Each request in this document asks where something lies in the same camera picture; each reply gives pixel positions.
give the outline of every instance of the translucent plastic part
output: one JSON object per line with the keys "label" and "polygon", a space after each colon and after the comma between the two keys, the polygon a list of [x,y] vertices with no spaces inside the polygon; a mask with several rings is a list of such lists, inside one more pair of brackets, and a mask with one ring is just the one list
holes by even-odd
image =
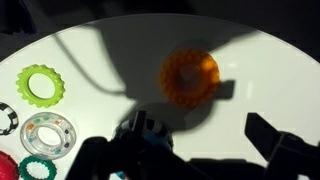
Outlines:
{"label": "translucent plastic part", "polygon": [[[39,136],[39,129],[45,127],[55,131],[60,142],[48,144]],[[37,158],[44,160],[58,159],[66,155],[76,143],[76,132],[64,117],[42,112],[33,115],[21,127],[20,138],[23,146]]]}

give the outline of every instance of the green gear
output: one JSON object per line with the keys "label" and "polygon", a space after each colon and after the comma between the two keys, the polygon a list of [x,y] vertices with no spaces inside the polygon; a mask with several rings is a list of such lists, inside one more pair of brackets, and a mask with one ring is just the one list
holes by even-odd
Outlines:
{"label": "green gear", "polygon": [[[31,176],[27,170],[27,166],[29,163],[40,163],[43,164],[48,170],[49,170],[49,176],[45,179],[39,179],[39,178],[35,178],[33,176]],[[54,180],[54,178],[57,175],[57,168],[56,166],[53,164],[52,161],[49,160],[42,160],[42,159],[38,159],[34,156],[29,156],[27,158],[25,158],[20,164],[19,164],[19,174],[20,176],[24,179],[24,180]]]}
{"label": "green gear", "polygon": [[[55,92],[51,98],[43,99],[34,95],[29,88],[29,79],[32,75],[40,73],[48,78],[54,84]],[[35,104],[37,107],[50,107],[57,104],[62,98],[65,92],[64,81],[61,79],[61,75],[56,73],[53,68],[48,68],[45,65],[32,65],[22,70],[22,73],[18,74],[18,81],[16,84],[19,86],[18,92],[22,93],[22,99],[29,101],[29,104]]]}

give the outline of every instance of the dark background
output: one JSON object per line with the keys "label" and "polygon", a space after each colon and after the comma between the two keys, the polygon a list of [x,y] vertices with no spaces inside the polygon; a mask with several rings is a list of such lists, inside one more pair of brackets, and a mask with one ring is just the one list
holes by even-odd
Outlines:
{"label": "dark background", "polygon": [[[320,60],[318,0],[24,0],[37,27],[30,36],[0,33],[0,59],[56,31],[85,22],[141,13],[220,18],[270,33]],[[3,8],[0,6],[0,27]]]}

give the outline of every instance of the white round surface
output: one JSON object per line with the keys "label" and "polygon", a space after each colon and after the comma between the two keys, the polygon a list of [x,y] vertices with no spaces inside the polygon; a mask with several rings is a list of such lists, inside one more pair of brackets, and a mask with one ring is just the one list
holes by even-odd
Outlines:
{"label": "white round surface", "polygon": [[[165,57],[186,47],[212,55],[223,87],[212,101],[192,110],[168,103],[159,86]],[[57,105],[37,108],[17,92],[17,74],[32,64],[45,64],[61,74],[66,92]],[[148,110],[150,117],[175,129],[174,152],[184,160],[242,158],[265,165],[244,135],[247,113],[258,112],[277,129],[317,144],[317,77],[320,66],[315,60],[263,32],[197,16],[138,15],[73,27],[8,57],[0,65],[0,102],[17,112],[20,125],[44,111],[60,114],[73,124],[77,142],[69,154],[54,160],[56,179],[65,178],[86,138],[110,140],[120,121],[138,109]],[[42,82],[32,85],[52,92]],[[19,133],[20,126],[0,137],[0,150],[17,163],[29,156]]]}

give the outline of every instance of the orange gear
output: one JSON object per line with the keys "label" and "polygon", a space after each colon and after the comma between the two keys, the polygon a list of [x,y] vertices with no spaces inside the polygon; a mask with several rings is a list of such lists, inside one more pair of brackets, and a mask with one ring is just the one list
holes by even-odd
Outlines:
{"label": "orange gear", "polygon": [[[185,66],[196,66],[200,71],[199,85],[192,90],[183,90],[179,85],[179,71]],[[173,103],[192,108],[208,100],[219,84],[219,69],[216,61],[205,51],[186,49],[170,55],[160,72],[163,93]]]}

